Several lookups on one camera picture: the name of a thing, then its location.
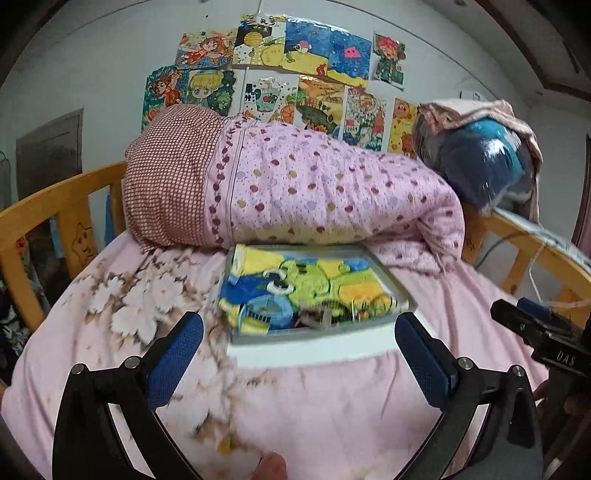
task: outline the beige cloth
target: beige cloth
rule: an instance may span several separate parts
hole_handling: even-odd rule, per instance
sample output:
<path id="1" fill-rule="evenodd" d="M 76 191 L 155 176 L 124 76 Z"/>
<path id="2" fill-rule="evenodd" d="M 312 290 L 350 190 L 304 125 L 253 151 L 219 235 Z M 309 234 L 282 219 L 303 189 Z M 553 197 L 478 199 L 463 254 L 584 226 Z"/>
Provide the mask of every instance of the beige cloth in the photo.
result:
<path id="1" fill-rule="evenodd" d="M 513 114 L 513 108 L 505 100 L 496 102 L 478 102 L 475 100 L 461 100 L 450 98 L 421 103 L 418 110 L 424 115 L 431 131 L 438 134 L 444 130 L 453 130 L 469 123 L 490 118 L 501 125 L 513 130 L 527 142 L 535 169 L 534 191 L 529 201 L 529 220 L 540 222 L 540 207 L 538 205 L 539 177 L 542 166 L 542 152 L 531 127 Z"/>

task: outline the pink bed sheet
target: pink bed sheet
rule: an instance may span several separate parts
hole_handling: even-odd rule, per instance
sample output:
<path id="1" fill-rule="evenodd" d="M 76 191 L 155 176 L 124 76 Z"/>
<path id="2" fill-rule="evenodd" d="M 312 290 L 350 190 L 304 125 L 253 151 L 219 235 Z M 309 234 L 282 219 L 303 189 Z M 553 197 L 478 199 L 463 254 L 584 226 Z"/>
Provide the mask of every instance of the pink bed sheet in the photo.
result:
<path id="1" fill-rule="evenodd" d="M 27 344 L 2 400 L 3 418 L 45 478 L 51 478 L 54 428 L 72 365 L 118 366 L 142 354 L 186 310 L 202 314 L 206 335 L 158 415 L 206 480 L 248 479 L 269 451 L 285 457 L 291 480 L 391 480 L 400 471 L 439 416 L 401 354 L 305 368 L 237 368 L 225 354 L 215 313 L 224 261 L 223 251 L 198 248 L 144 255 L 125 232 L 70 285 Z M 459 263 L 439 278 L 392 272 L 456 356 L 481 368 L 523 365 L 533 387 L 546 378 L 529 348 L 490 318 L 494 300 L 512 298 L 470 266 Z M 113 416 L 133 464 L 149 473 L 117 408 Z M 455 468 L 479 426 L 473 422 Z"/>

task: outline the cartoon eye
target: cartoon eye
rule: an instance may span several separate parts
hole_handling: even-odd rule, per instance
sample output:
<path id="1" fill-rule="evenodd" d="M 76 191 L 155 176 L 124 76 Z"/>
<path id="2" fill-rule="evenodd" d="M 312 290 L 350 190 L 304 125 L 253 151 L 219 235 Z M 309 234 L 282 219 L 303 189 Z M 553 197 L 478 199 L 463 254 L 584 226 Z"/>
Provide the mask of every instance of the cartoon eye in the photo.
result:
<path id="1" fill-rule="evenodd" d="M 285 280 L 286 273 L 278 268 L 270 268 L 262 273 L 263 278 L 270 278 L 271 280 Z"/>
<path id="2" fill-rule="evenodd" d="M 273 295 L 289 295 L 294 290 L 293 285 L 289 285 L 281 280 L 273 280 L 267 284 L 267 292 Z"/>

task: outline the checkered fabric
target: checkered fabric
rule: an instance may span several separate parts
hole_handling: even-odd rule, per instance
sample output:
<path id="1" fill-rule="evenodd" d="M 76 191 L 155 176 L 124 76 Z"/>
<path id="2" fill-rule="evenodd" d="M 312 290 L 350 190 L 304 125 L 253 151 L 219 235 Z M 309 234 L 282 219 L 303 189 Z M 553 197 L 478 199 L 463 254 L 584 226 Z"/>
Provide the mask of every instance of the checkered fabric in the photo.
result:
<path id="1" fill-rule="evenodd" d="M 228 119 L 197 105 L 158 115 L 125 152 L 125 213 L 142 252 L 204 245 L 204 183 Z"/>

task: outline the bed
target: bed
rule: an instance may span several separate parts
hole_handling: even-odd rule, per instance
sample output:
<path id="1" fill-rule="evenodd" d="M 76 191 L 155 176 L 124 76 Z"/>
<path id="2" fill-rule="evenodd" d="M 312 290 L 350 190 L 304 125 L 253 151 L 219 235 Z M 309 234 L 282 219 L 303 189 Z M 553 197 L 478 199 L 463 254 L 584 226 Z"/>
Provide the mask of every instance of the bed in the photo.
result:
<path id="1" fill-rule="evenodd" d="M 238 368 L 226 355 L 228 340 L 215 309 L 224 251 L 172 247 L 143 254 L 125 231 L 125 170 L 125 163 L 117 163 L 78 175 L 0 213 L 2 274 L 35 331 L 17 363 L 12 386 L 4 392 L 1 413 L 39 473 L 51 478 L 53 429 L 72 365 L 115 367 L 127 356 L 142 354 L 182 312 L 195 310 L 206 323 L 203 346 L 171 403 L 158 415 L 204 478 L 249 478 L 261 455 L 270 450 L 285 457 L 292 479 L 395 476 L 439 411 L 424 401 L 394 338 L 391 351 L 373 358 L 301 368 Z M 105 187 L 110 189 L 118 237 L 98 254 L 87 196 Z M 482 218 L 469 207 L 463 211 L 464 261 L 454 271 L 422 275 L 396 268 L 393 273 L 454 355 L 469 356 L 481 368 L 523 365 L 536 387 L 547 376 L 545 368 L 530 359 L 531 351 L 520 339 L 491 320 L 490 305 L 499 298 L 515 301 L 511 293 L 533 257 L 564 283 L 562 301 L 590 298 L 591 275 L 508 218 L 497 213 Z M 45 318 L 15 243 L 53 215 L 73 282 Z M 487 232 L 519 249 L 500 288 L 471 267 Z M 144 286 L 141 295 L 135 288 L 139 283 Z M 152 314 L 141 315 L 148 320 L 134 320 L 144 309 L 151 309 Z M 579 326 L 589 315 L 588 308 L 567 312 Z M 150 322 L 150 317 L 158 321 Z M 112 411 L 134 466 L 149 473 L 120 412 L 115 407 Z M 473 422 L 452 469 L 467 458 L 478 428 L 479 422 Z"/>

